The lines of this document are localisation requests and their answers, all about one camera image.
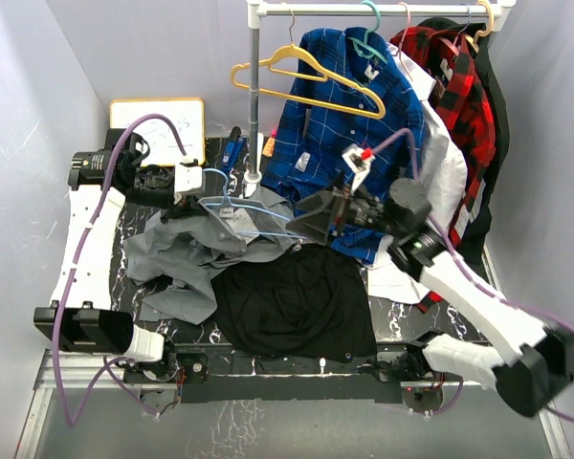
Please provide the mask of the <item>grey shirt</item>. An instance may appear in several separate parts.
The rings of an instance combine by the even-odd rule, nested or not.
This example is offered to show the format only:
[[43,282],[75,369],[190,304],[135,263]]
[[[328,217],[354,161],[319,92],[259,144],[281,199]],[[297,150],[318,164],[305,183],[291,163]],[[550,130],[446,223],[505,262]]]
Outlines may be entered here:
[[[126,276],[137,285],[161,276],[171,285],[142,299],[139,319],[167,318],[199,325],[217,309],[211,281],[241,262],[266,263],[297,243],[286,231],[293,206],[270,189],[260,187],[248,199],[212,196],[198,202],[203,216],[160,221],[153,215],[144,231],[124,241]],[[236,233],[221,217],[222,208],[245,209],[257,233]]]

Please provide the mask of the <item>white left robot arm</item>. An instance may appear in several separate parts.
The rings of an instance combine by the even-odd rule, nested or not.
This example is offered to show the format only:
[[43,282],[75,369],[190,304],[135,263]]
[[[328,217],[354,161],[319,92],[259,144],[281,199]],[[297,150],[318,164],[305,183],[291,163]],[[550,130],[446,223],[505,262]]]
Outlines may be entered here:
[[159,382],[177,373],[172,345],[160,333],[136,325],[129,313],[113,309],[109,292],[114,233],[123,207],[172,205],[176,167],[205,160],[203,130],[187,136],[170,129],[178,136],[172,142],[159,132],[110,128],[102,149],[78,152],[71,160],[71,217],[61,275],[50,305],[33,314],[34,326],[52,343],[57,377],[63,353],[132,361],[135,370]]

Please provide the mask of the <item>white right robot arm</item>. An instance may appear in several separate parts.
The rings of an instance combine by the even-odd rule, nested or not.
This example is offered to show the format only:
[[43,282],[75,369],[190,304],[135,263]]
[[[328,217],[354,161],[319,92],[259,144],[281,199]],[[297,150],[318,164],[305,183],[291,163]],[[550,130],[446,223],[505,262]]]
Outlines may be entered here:
[[394,265],[447,300],[487,339],[486,344],[427,332],[408,346],[408,371],[426,380],[451,373],[493,388],[519,415],[531,418],[574,383],[574,331],[545,323],[510,303],[464,264],[431,218],[416,180],[401,178],[385,201],[348,185],[332,186],[297,204],[287,228],[330,245],[346,226],[384,231]]

